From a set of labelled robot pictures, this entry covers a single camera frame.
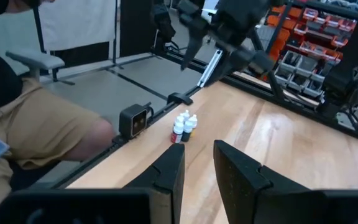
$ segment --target person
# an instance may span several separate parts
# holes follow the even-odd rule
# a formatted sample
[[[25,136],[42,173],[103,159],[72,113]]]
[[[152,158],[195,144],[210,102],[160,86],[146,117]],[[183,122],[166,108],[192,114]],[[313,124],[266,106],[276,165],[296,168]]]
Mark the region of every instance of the person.
[[[55,0],[0,0],[0,14],[19,13]],[[0,203],[10,193],[8,161],[35,169],[57,160],[83,161],[111,145],[111,124],[65,101],[35,80],[19,78],[0,57]]]

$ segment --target black clamp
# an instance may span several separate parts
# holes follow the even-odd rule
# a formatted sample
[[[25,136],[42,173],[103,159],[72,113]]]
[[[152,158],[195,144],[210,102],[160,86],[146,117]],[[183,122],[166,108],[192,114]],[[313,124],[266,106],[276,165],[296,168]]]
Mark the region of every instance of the black clamp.
[[[189,96],[186,96],[182,93],[172,93],[171,95],[169,95],[167,99],[167,104],[170,104],[172,102],[184,103],[187,106],[193,104],[193,100]]]

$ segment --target chair armrest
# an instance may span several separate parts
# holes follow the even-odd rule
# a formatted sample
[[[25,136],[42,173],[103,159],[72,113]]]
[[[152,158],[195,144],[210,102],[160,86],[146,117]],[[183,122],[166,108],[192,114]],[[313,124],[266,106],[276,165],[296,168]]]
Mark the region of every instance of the chair armrest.
[[[25,66],[31,68],[38,68],[50,70],[60,68],[65,65],[65,62],[53,55],[44,54],[37,50],[31,49],[14,49],[8,50],[6,56],[11,59],[23,63]]]

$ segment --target khaki shorts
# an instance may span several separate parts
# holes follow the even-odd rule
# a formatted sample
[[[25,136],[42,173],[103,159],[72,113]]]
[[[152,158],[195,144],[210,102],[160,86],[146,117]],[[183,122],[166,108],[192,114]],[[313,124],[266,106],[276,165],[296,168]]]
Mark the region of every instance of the khaki shorts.
[[[65,101],[33,79],[23,79],[20,97],[0,108],[0,140],[11,149],[0,159],[0,203],[11,191],[7,159],[23,169],[59,160],[73,149],[99,116]]]

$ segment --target wooden table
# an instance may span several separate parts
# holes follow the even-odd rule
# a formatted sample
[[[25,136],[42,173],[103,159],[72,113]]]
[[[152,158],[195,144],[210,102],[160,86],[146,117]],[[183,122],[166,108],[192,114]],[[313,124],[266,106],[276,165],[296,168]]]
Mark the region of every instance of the wooden table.
[[[68,188],[126,185],[168,149],[175,117],[190,110],[199,125],[185,144],[181,223],[227,223],[214,172],[215,139],[309,188],[358,189],[358,139],[220,82],[192,99],[191,106],[177,107]]]

